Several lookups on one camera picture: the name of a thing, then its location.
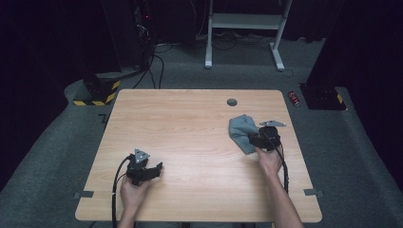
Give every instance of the white metal stand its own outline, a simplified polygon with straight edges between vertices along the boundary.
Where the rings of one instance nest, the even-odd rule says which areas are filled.
[[[288,13],[293,0],[288,0],[282,15],[261,15],[261,14],[235,14],[235,13],[213,13],[213,0],[210,0],[208,16],[208,38],[205,52],[205,67],[213,66],[212,36],[213,28],[228,29],[270,29],[277,30],[275,43],[270,43],[277,69],[283,71],[284,64],[278,53],[278,45],[281,35],[287,22]]]

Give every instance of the black speaker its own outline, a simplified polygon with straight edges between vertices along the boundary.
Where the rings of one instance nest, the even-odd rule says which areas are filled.
[[[92,73],[144,66],[135,8],[130,0],[62,0],[76,45]]]

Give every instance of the human arm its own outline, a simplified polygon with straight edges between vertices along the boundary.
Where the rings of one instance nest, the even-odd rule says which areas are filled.
[[[255,149],[259,155],[259,166],[268,184],[276,227],[303,227],[296,207],[279,180],[281,158],[278,152],[276,150],[266,152],[257,147]],[[278,151],[283,154],[282,146],[278,147]]]
[[[133,228],[136,214],[142,205],[150,180],[135,186],[126,176],[122,179],[121,198],[124,205],[118,228]]]

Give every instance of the gray carpet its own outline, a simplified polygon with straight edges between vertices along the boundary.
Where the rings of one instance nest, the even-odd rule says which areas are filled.
[[[286,100],[287,107],[313,186],[324,193],[318,198],[323,220],[306,227],[403,227],[402,194],[368,139],[347,89],[337,88],[346,111],[310,110],[304,103],[298,85],[306,82],[322,45],[282,41],[284,72],[276,70],[267,43],[213,49],[211,69],[204,68],[204,48],[174,46],[158,54],[165,63],[162,88],[278,89],[285,97],[294,90],[301,106]],[[155,59],[151,69],[157,82],[161,66]],[[123,79],[119,89],[131,88],[139,79]],[[103,136],[100,114],[109,114],[113,104],[75,106],[71,101],[80,83],[66,88],[68,107],[44,131],[1,192],[0,227],[90,225],[75,218],[78,200],[73,196],[83,190]],[[152,87],[149,74],[138,85]],[[111,227],[111,222],[93,227]]]

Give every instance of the black round hole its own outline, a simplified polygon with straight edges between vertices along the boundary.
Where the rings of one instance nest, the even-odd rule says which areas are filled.
[[[235,105],[238,104],[238,102],[237,102],[237,100],[235,100],[233,98],[230,98],[230,99],[227,100],[227,104],[230,105],[230,106],[235,106]]]

